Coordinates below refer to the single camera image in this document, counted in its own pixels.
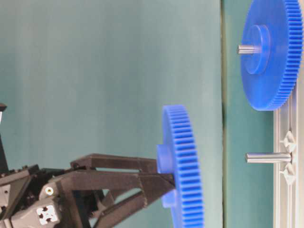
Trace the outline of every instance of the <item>blue gear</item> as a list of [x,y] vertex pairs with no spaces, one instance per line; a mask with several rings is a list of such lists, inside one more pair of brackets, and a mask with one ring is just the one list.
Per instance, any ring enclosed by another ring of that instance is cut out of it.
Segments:
[[200,165],[187,110],[182,105],[163,108],[163,144],[157,147],[158,173],[174,173],[176,189],[162,198],[171,208],[175,228],[203,228],[204,203]]
[[303,25],[298,0],[253,0],[242,44],[257,50],[241,56],[250,105],[264,111],[281,107],[296,84],[301,63]]

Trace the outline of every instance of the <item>teal wall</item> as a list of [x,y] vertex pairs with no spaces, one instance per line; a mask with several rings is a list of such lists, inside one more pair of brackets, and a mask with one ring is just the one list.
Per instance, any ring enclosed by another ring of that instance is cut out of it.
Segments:
[[[219,0],[2,0],[0,30],[12,168],[68,167],[93,152],[155,158],[162,106],[184,104],[206,226],[222,227]],[[158,201],[118,227],[172,223]]]
[[273,165],[246,164],[245,153],[273,151],[273,112],[253,110],[236,54],[251,0],[223,0],[225,228],[271,228]]

